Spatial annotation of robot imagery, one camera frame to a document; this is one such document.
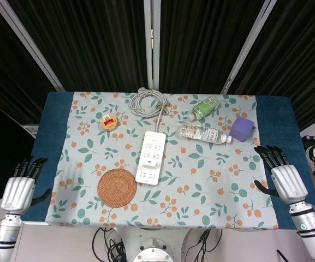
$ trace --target plastic bottle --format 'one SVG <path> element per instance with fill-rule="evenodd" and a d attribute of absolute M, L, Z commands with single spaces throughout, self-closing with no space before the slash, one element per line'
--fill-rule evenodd
<path fill-rule="evenodd" d="M 230 143 L 232 137 L 223 131 L 214 128 L 203 127 L 199 124 L 184 123 L 179 134 L 186 138 L 198 139 L 214 144 Z"/>
<path fill-rule="evenodd" d="M 220 105 L 216 96 L 210 96 L 206 100 L 202 101 L 198 105 L 194 106 L 192 109 L 192 113 L 188 115 L 190 121 L 194 121 L 195 119 L 202 119 L 207 116 L 210 112 L 217 109 Z"/>

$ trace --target power strip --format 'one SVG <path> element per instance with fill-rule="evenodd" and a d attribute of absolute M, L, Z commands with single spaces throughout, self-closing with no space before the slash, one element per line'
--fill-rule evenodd
<path fill-rule="evenodd" d="M 158 184 L 165 140 L 166 135 L 163 133 L 145 132 L 135 176 L 135 180 L 138 183 L 150 184 L 152 186 Z"/>

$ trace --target robotic hand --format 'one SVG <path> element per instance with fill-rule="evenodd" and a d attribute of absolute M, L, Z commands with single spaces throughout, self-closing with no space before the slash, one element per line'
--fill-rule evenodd
<path fill-rule="evenodd" d="M 14 176 L 8 180 L 3 193 L 1 208 L 6 214 L 0 220 L 0 262 L 10 261 L 22 224 L 20 216 L 51 193 L 51 189 L 47 189 L 43 196 L 32 199 L 42 165 L 47 159 L 39 158 L 28 168 L 30 160 L 31 157 L 24 159 L 16 166 Z"/>
<path fill-rule="evenodd" d="M 255 185 L 265 194 L 279 197 L 289 205 L 289 214 L 302 237 L 310 256 L 315 259 L 315 207 L 305 203 L 308 191 L 296 170 L 290 165 L 284 152 L 274 146 L 257 146 L 254 150 L 261 156 L 266 167 L 271 171 L 271 178 L 276 189 L 267 189 L 257 180 Z"/>

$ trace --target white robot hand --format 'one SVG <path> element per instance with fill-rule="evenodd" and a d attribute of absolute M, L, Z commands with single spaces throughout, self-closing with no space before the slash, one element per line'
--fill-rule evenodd
<path fill-rule="evenodd" d="M 254 150 L 261 156 L 267 168 L 275 189 L 267 189 L 255 180 L 255 185 L 265 194 L 280 197 L 289 205 L 289 214 L 302 237 L 310 256 L 315 259 L 315 207 L 305 203 L 308 191 L 295 168 L 290 165 L 286 155 L 278 147 L 258 146 Z"/>
<path fill-rule="evenodd" d="M 22 224 L 20 216 L 51 193 L 48 189 L 40 198 L 32 199 L 36 181 L 47 159 L 39 158 L 28 168 L 30 160 L 31 157 L 24 159 L 16 166 L 3 193 L 1 208 L 6 214 L 0 220 L 0 262 L 10 261 Z"/>

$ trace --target rattan coaster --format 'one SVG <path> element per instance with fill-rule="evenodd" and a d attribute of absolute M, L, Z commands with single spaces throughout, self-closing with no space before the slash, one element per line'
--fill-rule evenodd
<path fill-rule="evenodd" d="M 109 170 L 98 183 L 98 195 L 110 207 L 125 206 L 134 198 L 135 192 L 135 178 L 125 169 Z"/>

